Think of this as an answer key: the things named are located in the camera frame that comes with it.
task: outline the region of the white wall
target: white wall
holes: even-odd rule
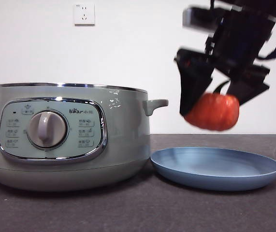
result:
[[[182,11],[204,0],[94,0],[96,26],[75,27],[73,4],[84,0],[0,0],[0,83],[76,82],[136,87],[170,105],[150,118],[152,133],[209,133],[179,115],[180,46],[204,50],[207,34],[182,28]],[[267,54],[276,45],[276,26]],[[276,133],[276,60],[269,91],[240,109],[226,133]],[[215,73],[209,89],[223,79]]]

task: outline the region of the plate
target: plate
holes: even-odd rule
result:
[[[276,160],[213,147],[174,147],[151,155],[157,172],[182,185],[217,191],[257,189],[276,179]]]

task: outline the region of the power socket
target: power socket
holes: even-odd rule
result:
[[[95,25],[95,4],[75,4],[73,16],[75,25]]]

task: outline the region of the dark gray tabletop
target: dark gray tabletop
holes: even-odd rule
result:
[[[152,151],[222,147],[276,159],[276,135],[152,135]],[[103,188],[37,193],[0,185],[0,232],[276,232],[276,181],[257,190],[215,192],[175,184],[150,162]]]

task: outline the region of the cooker control panel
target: cooker control panel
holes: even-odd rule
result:
[[[107,143],[102,108],[90,100],[21,99],[8,103],[0,120],[0,148],[24,160],[96,157]]]

